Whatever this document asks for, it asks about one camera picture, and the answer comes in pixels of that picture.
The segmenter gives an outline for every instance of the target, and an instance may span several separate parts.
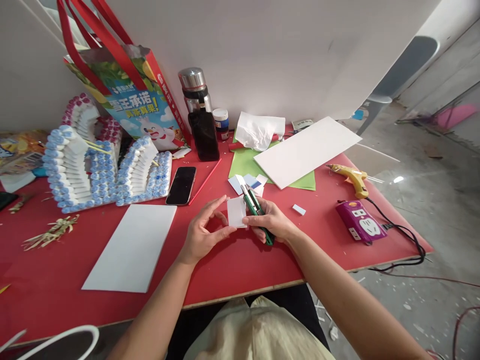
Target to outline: black cable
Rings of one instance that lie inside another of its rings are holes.
[[[386,267],[384,269],[379,269],[377,267],[371,267],[368,270],[373,270],[373,271],[378,271],[378,272],[386,272],[390,269],[393,269],[393,268],[396,268],[396,267],[399,267],[399,266],[418,265],[418,264],[423,263],[424,260],[425,260],[425,255],[427,253],[426,253],[425,249],[423,248],[423,246],[420,245],[420,243],[419,243],[417,237],[415,236],[415,234],[413,233],[413,231],[410,230],[409,228],[405,227],[405,226],[395,224],[393,221],[391,221],[382,212],[382,210],[380,210],[378,205],[371,198],[367,197],[365,200],[370,202],[375,207],[375,209],[380,213],[380,215],[388,222],[388,224],[386,224],[386,226],[384,226],[384,229],[388,230],[387,227],[389,227],[390,229],[395,228],[395,229],[399,230],[401,233],[403,233],[403,235],[405,235],[409,240],[411,240],[415,244],[415,247],[418,250],[418,254],[420,255],[420,257],[415,257],[415,258],[405,260],[405,261],[408,261],[408,262],[399,262],[399,263],[396,263],[396,264],[392,264],[389,267]]]

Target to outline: green utility knife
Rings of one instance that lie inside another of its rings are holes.
[[[250,210],[251,214],[256,216],[265,215],[265,212],[260,207],[257,197],[250,187],[246,184],[241,184],[240,187],[241,191],[243,192],[243,199],[245,200],[245,203],[248,206],[248,210]],[[275,235],[273,235],[265,227],[260,227],[260,229],[265,233],[266,244],[268,246],[272,246],[275,241]]]

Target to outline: purple power strip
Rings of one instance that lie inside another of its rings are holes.
[[[336,211],[356,241],[371,243],[387,236],[384,228],[370,216],[358,200],[344,201],[337,205]]]

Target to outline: cartoon character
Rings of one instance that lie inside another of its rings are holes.
[[[183,146],[184,143],[175,138],[175,132],[172,129],[150,122],[148,116],[140,117],[138,120],[142,134],[150,135],[150,139],[159,151],[175,150]]]

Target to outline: phone screen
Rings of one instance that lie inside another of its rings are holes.
[[[166,198],[167,205],[185,205],[190,200],[190,193],[195,180],[197,168],[193,166],[179,167]]]

